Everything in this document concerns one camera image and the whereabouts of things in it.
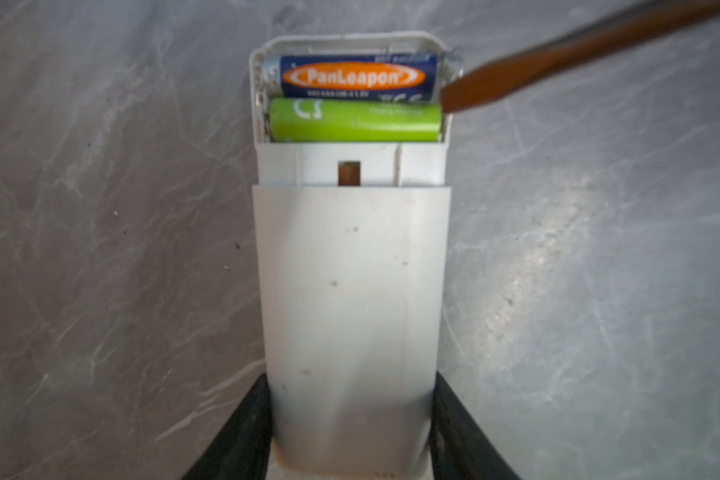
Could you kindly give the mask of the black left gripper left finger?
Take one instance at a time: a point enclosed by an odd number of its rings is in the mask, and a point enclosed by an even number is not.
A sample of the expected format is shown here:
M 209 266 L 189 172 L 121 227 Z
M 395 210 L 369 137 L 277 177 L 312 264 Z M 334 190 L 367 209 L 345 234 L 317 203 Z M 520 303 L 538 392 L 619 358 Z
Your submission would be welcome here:
M 263 373 L 182 479 L 265 479 L 272 437 L 270 389 Z

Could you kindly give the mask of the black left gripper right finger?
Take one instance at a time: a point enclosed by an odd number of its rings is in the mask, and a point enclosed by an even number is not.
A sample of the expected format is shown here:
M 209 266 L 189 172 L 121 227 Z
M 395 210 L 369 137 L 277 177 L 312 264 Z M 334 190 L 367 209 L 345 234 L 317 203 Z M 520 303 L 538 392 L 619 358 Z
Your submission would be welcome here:
M 520 480 L 440 372 L 432 397 L 429 448 L 435 480 Z

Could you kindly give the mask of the white air conditioner remote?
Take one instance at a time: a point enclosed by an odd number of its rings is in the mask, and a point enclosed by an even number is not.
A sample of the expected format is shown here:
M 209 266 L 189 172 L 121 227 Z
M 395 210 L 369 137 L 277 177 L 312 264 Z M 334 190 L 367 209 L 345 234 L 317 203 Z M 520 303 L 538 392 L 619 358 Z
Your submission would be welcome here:
M 249 60 L 256 248 L 275 450 L 296 471 L 425 471 L 451 190 L 437 142 L 280 143 L 270 55 L 451 53 L 420 31 L 282 36 Z

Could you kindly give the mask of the black handled screwdriver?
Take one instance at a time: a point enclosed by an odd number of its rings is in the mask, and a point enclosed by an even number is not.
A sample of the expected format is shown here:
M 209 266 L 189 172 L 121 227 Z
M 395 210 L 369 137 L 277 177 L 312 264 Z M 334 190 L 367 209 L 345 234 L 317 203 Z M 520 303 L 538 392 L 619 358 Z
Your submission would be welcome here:
M 441 89 L 445 114 L 497 102 L 552 76 L 720 16 L 720 0 L 645 1 L 490 61 Z

